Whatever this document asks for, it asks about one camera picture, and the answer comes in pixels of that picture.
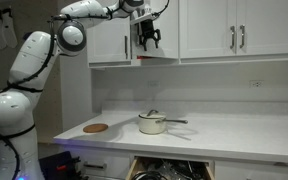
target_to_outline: upper cabinet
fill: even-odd
[[[167,0],[146,0],[145,3],[151,6],[153,12],[160,12],[167,4]],[[146,43],[147,51],[145,51],[139,43],[139,26],[132,26],[132,50],[135,56],[179,58],[178,6],[179,0],[170,0],[168,8],[153,22],[154,28],[161,32],[158,48],[155,47],[153,39],[148,39]]]
[[[98,1],[103,7],[116,0]],[[130,64],[130,24],[129,19],[113,19],[87,29],[87,57],[89,66]]]
[[[181,0],[181,58],[288,53],[288,0]]]

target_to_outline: kitchen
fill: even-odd
[[[161,30],[161,33],[161,43],[163,43],[163,33],[165,34],[167,31]],[[176,62],[170,60],[168,62],[175,65],[90,70],[87,67],[87,56],[84,52],[74,59],[61,57],[62,88],[60,91],[62,98],[54,100],[56,103],[53,104],[54,101],[49,103],[46,99],[54,98],[55,93],[53,92],[56,92],[56,95],[59,92],[52,91],[49,96],[45,96],[45,104],[53,105],[53,108],[58,108],[58,102],[62,101],[62,118],[58,120],[59,115],[54,117],[56,119],[54,124],[59,126],[63,124],[64,131],[95,116],[106,101],[288,103],[288,61],[214,64],[193,62],[196,65],[175,66]],[[0,78],[5,81],[7,73],[8,71],[5,71],[5,76]],[[262,85],[258,88],[252,87],[250,85],[252,81],[260,81]],[[54,111],[50,111],[50,108],[47,108],[48,105],[45,104],[39,106],[39,108],[43,108],[43,111],[35,118],[42,117],[41,119],[43,119],[48,115],[55,116]],[[41,139],[45,137],[44,142],[51,142],[49,137],[54,129],[58,131],[52,137],[60,134],[60,128],[47,128],[48,122],[38,120],[37,124],[44,123],[40,127],[42,134],[39,136]]]

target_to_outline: open drawer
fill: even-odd
[[[148,157],[135,157],[134,158],[130,171],[127,174],[126,180],[132,180],[136,174],[147,172],[152,169],[157,169],[157,171],[160,172],[162,175],[164,175],[166,179],[170,179],[170,177],[174,173],[177,174],[176,176],[187,175],[186,173],[183,173],[183,172],[189,171],[189,172],[193,172],[193,174],[195,174],[195,177],[201,177],[201,178],[196,178],[196,179],[215,180],[208,163],[148,158]]]

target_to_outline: kitchenware in drawer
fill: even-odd
[[[72,156],[79,156],[79,170],[82,174],[124,179],[129,170],[128,153],[114,150],[93,149],[84,147],[64,147]]]
[[[135,157],[126,180],[156,179],[203,179],[215,180],[208,163]]]
[[[186,120],[166,119],[166,114],[157,110],[151,110],[148,113],[141,113],[138,116],[140,117],[139,129],[145,134],[160,134],[164,132],[167,129],[166,123],[168,122],[188,123]]]

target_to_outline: cabinet handle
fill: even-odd
[[[231,31],[232,31],[232,45],[230,46],[230,48],[233,49],[235,46],[235,26],[231,26]]]
[[[242,30],[242,44],[240,45],[240,48],[243,48],[245,45],[245,25],[241,25],[240,29]]]
[[[127,38],[127,36],[124,36],[124,44],[125,44],[125,58],[126,59],[128,59],[128,47],[127,47],[127,44],[128,44],[128,42],[127,42],[127,40],[128,40],[128,38]]]
[[[95,164],[89,164],[88,162],[84,162],[84,167],[92,168],[92,169],[98,169],[98,170],[104,170],[106,169],[106,164],[101,165],[95,165]]]

